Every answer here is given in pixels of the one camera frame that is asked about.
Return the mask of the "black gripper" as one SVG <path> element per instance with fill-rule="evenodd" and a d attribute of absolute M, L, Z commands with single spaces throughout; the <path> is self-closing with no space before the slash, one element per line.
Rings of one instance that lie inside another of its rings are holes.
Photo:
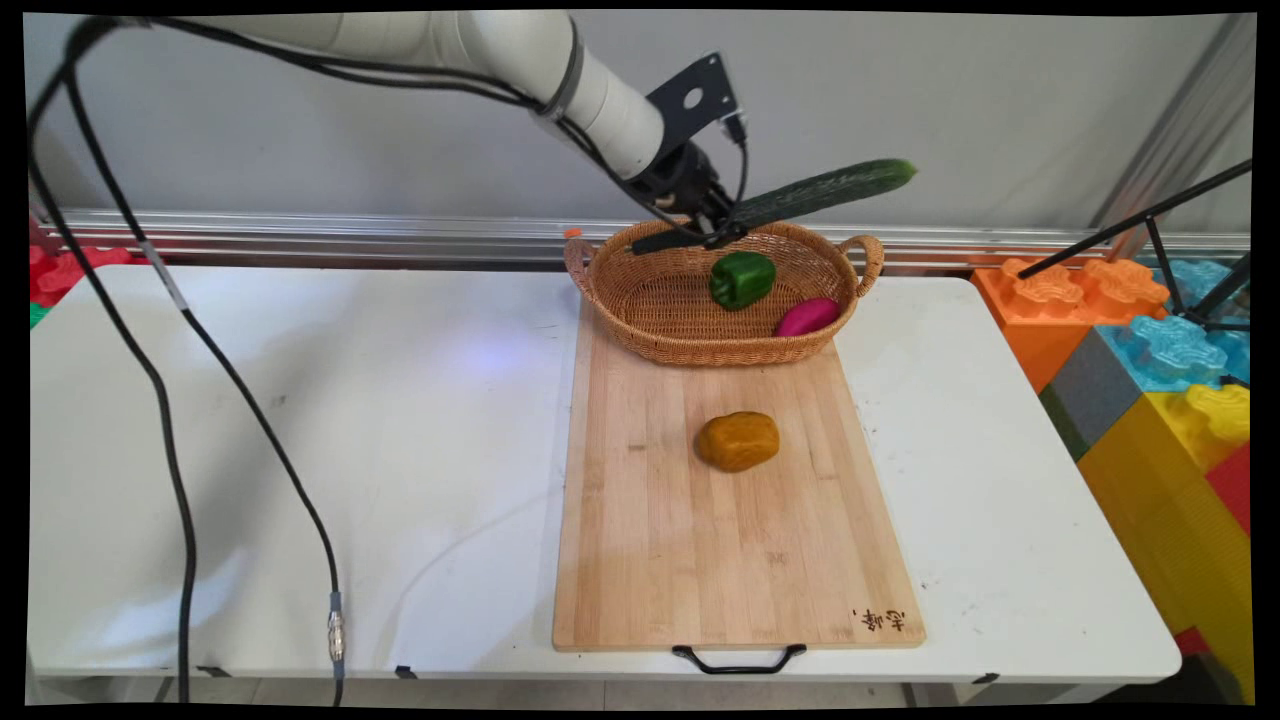
<path fill-rule="evenodd" d="M 663 213 L 695 217 L 699 227 L 726 227 L 703 242 L 705 250 L 722 249 L 749 233 L 744 225 L 732 225 L 739 197 L 724 190 L 719 173 L 694 141 L 673 146 L 626 184 Z"/>

